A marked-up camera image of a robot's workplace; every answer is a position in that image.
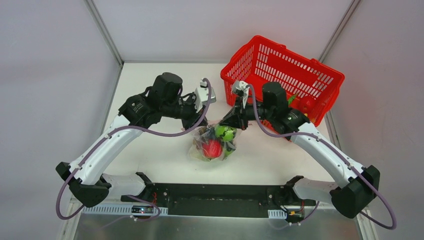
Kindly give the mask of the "green mangosteen fruit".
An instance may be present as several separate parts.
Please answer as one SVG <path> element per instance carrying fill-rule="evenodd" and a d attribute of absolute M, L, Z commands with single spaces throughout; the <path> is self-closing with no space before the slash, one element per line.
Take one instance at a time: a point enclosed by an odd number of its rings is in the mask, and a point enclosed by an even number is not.
<path fill-rule="evenodd" d="M 215 137 L 222 142 L 230 142 L 237 135 L 237 129 L 225 125 L 217 125 L 214 129 Z"/>

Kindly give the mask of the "dark grape bunch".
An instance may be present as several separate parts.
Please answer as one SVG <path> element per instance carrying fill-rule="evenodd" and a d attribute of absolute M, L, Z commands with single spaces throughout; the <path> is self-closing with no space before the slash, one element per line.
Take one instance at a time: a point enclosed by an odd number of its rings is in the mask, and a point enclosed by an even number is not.
<path fill-rule="evenodd" d="M 210 139 L 214 139 L 215 133 L 211 127 L 202 126 L 194 131 L 193 134 L 193 145 L 197 149 L 201 149 L 203 144 L 207 144 Z"/>

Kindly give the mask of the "clear zip top bag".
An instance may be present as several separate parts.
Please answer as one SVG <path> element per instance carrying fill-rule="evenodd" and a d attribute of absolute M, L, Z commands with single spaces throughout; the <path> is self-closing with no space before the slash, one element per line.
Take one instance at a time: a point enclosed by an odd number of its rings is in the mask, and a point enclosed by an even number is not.
<path fill-rule="evenodd" d="M 215 120 L 198 126 L 189 134 L 191 146 L 188 157 L 192 160 L 217 162 L 226 160 L 236 151 L 241 130 Z"/>

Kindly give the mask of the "light green round fruit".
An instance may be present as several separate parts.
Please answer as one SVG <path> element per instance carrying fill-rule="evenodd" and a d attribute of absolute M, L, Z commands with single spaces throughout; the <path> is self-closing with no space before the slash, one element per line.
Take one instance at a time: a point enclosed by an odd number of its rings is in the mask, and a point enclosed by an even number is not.
<path fill-rule="evenodd" d="M 234 146 L 225 146 L 223 148 L 223 153 L 224 153 L 224 158 L 227 158 L 228 156 L 230 156 L 234 151 L 236 150 L 236 148 Z"/>

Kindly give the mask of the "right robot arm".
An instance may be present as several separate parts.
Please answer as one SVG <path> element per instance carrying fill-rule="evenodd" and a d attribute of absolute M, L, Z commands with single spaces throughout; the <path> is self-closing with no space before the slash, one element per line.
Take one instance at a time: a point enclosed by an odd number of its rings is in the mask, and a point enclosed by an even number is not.
<path fill-rule="evenodd" d="M 245 81 L 236 81 L 232 109 L 220 125 L 245 130 L 250 121 L 258 121 L 265 134 L 286 138 L 307 152 L 332 177 L 332 181 L 311 180 L 295 176 L 284 185 L 284 200 L 296 205 L 302 200 L 332 204 L 344 217 L 352 219 L 376 197 L 380 171 L 373 165 L 363 166 L 329 142 L 300 110 L 289 106 L 286 91 L 277 82 L 263 85 L 263 100 Z"/>

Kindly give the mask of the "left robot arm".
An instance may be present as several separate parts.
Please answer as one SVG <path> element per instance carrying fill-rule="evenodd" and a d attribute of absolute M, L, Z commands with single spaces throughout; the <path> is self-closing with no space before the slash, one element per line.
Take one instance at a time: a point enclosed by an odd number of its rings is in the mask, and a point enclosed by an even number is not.
<path fill-rule="evenodd" d="M 151 126 L 162 118 L 181 120 L 183 134 L 207 124 L 206 112 L 216 98 L 210 81 L 202 79 L 186 95 L 182 91 L 183 81 L 178 75 L 158 75 L 144 92 L 123 103 L 110 126 L 81 157 L 56 166 L 56 172 L 84 207 L 94 207 L 108 197 L 131 195 L 143 203 L 152 198 L 150 182 L 141 173 L 110 175 L 105 170 L 124 148 L 141 134 L 150 133 Z"/>

